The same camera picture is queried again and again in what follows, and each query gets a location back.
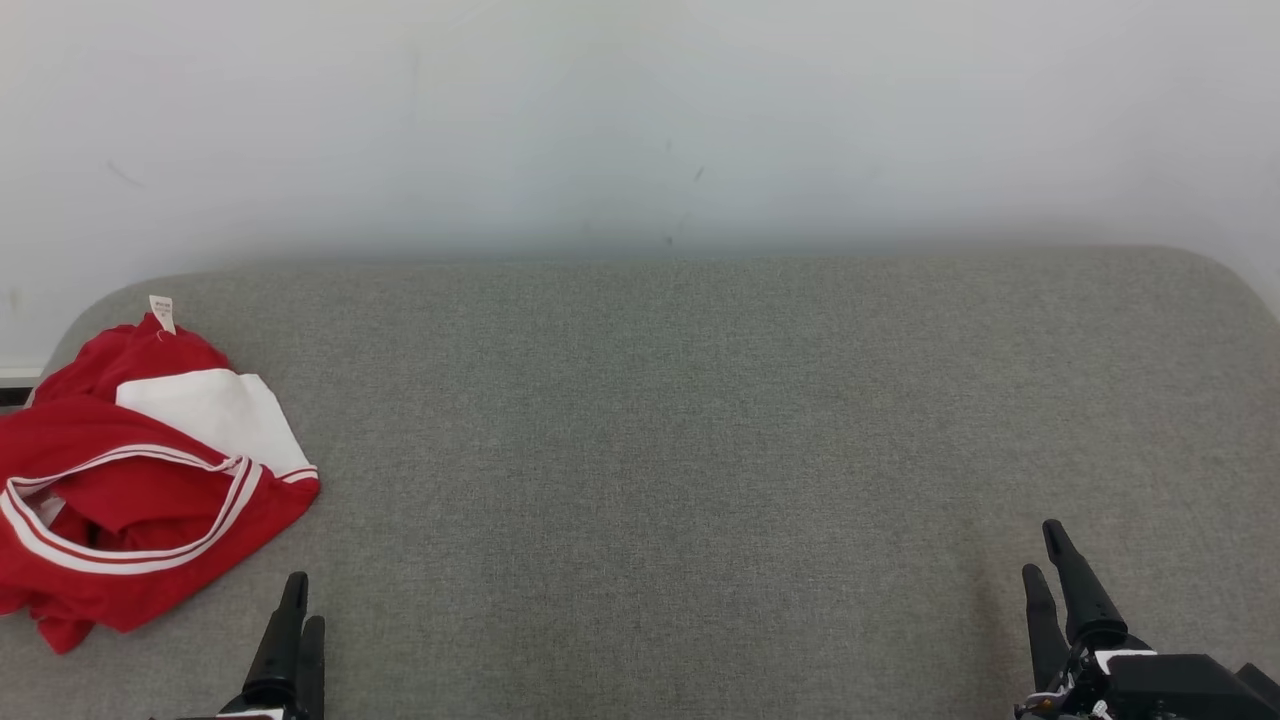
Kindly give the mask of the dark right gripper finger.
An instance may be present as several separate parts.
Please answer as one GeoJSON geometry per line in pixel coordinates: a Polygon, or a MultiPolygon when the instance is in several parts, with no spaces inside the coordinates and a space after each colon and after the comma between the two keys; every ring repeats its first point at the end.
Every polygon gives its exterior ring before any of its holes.
{"type": "Polygon", "coordinates": [[[1024,565],[1021,582],[1027,600],[1025,616],[1034,688],[1037,693],[1056,691],[1061,684],[1059,675],[1070,653],[1062,628],[1059,625],[1057,606],[1038,566],[1024,565]]]}
{"type": "Polygon", "coordinates": [[[1042,523],[1044,547],[1057,570],[1066,609],[1066,641],[1080,647],[1119,647],[1128,624],[1085,556],[1056,519],[1042,523]]]}

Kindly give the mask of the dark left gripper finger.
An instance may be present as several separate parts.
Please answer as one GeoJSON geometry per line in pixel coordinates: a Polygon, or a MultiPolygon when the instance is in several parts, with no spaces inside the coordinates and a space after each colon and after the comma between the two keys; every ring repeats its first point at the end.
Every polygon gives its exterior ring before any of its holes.
{"type": "Polygon", "coordinates": [[[268,621],[243,683],[247,706],[301,706],[300,642],[307,616],[308,577],[293,571],[268,621]]]}
{"type": "Polygon", "coordinates": [[[302,628],[296,666],[296,717],[321,720],[325,715],[325,618],[311,616],[302,628]]]}

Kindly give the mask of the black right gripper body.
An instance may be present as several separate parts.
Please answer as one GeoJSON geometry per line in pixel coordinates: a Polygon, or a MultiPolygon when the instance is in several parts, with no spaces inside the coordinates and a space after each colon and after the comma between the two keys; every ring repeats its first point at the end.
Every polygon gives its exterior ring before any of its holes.
{"type": "Polygon", "coordinates": [[[1076,643],[1016,719],[1277,719],[1277,683],[1256,665],[1233,671],[1204,653],[1076,643]]]}

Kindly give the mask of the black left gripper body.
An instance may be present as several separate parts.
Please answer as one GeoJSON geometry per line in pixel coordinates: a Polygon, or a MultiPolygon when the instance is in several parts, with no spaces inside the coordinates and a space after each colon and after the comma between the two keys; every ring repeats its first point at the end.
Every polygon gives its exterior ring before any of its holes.
{"type": "Polygon", "coordinates": [[[297,719],[298,700],[291,694],[238,694],[225,703],[215,719],[297,719]]]}

